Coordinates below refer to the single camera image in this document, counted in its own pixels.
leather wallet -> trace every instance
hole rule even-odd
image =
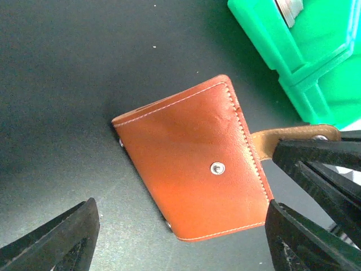
[[[179,240],[264,225],[273,196],[227,76],[125,113],[112,124]]]

dark gray table surface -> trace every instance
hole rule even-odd
[[[176,240],[110,126],[221,73],[251,132],[301,123],[226,1],[18,0],[0,13],[0,246],[94,197],[91,270],[273,270],[264,227]],[[279,202],[331,223],[277,166],[263,166]]]

